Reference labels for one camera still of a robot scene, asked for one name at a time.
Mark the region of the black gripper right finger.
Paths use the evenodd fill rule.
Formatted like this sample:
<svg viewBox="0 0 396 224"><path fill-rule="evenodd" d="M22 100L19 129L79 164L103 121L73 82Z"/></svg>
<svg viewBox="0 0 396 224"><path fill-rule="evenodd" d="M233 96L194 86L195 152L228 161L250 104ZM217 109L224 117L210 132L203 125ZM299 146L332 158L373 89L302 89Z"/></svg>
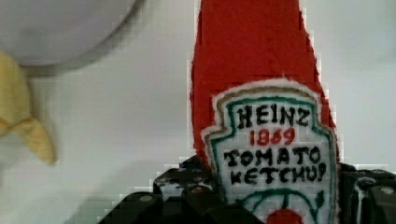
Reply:
<svg viewBox="0 0 396 224"><path fill-rule="evenodd" d="M340 224L396 224L395 174L340 164Z"/></svg>

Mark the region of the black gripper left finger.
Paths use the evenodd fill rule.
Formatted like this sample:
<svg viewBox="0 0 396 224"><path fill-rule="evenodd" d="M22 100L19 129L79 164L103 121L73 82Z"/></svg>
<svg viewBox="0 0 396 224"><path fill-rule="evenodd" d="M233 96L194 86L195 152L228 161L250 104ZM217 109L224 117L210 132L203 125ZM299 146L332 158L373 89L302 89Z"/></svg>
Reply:
<svg viewBox="0 0 396 224"><path fill-rule="evenodd" d="M98 224L263 224L240 203L228 204L198 156L126 196Z"/></svg>

